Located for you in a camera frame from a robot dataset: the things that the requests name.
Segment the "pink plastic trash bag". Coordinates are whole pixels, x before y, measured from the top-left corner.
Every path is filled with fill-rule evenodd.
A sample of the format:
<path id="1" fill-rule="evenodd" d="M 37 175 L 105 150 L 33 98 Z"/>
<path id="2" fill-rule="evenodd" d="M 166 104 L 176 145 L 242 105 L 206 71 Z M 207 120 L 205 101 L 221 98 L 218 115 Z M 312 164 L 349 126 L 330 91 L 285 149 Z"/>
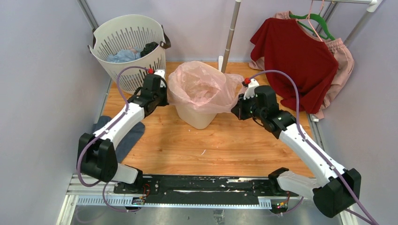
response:
<path id="1" fill-rule="evenodd" d="M 243 81 L 201 61 L 185 62 L 168 76 L 168 100 L 199 113 L 229 113 L 246 90 Z"/>

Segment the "beige plastic trash bin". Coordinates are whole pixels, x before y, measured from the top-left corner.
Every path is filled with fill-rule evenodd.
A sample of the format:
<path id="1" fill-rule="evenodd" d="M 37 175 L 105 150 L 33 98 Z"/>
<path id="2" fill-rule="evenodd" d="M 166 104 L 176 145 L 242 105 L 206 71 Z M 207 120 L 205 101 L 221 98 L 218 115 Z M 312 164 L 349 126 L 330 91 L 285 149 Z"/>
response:
<path id="1" fill-rule="evenodd" d="M 196 129 L 205 129 L 216 117 L 216 113 L 200 113 L 189 106 L 176 105 L 180 119 Z"/>

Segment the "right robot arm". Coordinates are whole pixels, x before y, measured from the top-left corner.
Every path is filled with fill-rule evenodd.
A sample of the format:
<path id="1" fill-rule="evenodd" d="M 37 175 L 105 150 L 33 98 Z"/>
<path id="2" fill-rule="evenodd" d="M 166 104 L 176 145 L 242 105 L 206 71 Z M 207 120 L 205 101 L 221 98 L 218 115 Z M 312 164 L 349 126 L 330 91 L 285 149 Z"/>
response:
<path id="1" fill-rule="evenodd" d="M 276 93 L 270 86 L 249 86 L 245 93 L 239 94 L 231 112 L 239 120 L 253 119 L 264 127 L 290 147 L 315 175 L 309 178 L 281 167 L 268 175 L 271 194 L 278 196 L 289 191 L 311 199 L 329 218 L 355 204 L 360 196 L 360 173 L 335 162 L 304 133 L 296 118 L 279 108 Z"/>

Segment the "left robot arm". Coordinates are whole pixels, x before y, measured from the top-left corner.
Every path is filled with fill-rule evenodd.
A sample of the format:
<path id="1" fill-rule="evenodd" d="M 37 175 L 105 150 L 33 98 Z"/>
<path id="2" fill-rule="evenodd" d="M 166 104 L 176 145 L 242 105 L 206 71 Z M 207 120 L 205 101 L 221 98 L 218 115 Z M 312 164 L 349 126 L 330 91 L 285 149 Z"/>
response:
<path id="1" fill-rule="evenodd" d="M 167 106 L 167 83 L 165 71 L 156 70 L 147 74 L 140 87 L 131 96 L 123 109 L 105 126 L 93 134 L 84 133 L 78 143 L 77 172 L 99 181 L 124 183 L 133 194 L 144 187 L 143 172 L 137 168 L 122 165 L 117 161 L 116 148 L 127 133 L 158 106 Z"/>

